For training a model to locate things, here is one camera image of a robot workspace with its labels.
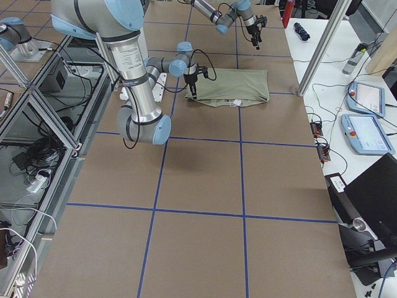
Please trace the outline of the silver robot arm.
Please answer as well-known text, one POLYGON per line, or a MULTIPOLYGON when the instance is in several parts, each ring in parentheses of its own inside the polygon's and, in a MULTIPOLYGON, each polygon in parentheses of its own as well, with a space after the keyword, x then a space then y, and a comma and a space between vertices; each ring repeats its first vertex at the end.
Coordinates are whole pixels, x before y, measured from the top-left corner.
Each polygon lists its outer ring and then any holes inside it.
POLYGON ((178 78, 195 69, 191 43, 179 43, 174 58, 144 59, 138 43, 144 24, 141 1, 52 1, 51 19, 62 34, 100 37, 110 50, 130 101, 117 114, 121 136, 131 142, 166 143, 171 118, 157 106, 152 89, 161 73, 178 78))
POLYGON ((266 26, 266 16, 255 15, 250 1, 236 1, 232 4, 220 3, 218 9, 213 7, 206 1, 181 1, 187 4, 205 16, 212 24, 215 25, 217 31, 226 34, 229 28, 236 22, 241 21, 251 38, 247 38, 243 32, 244 38, 250 41, 256 50, 260 49, 261 30, 266 26))

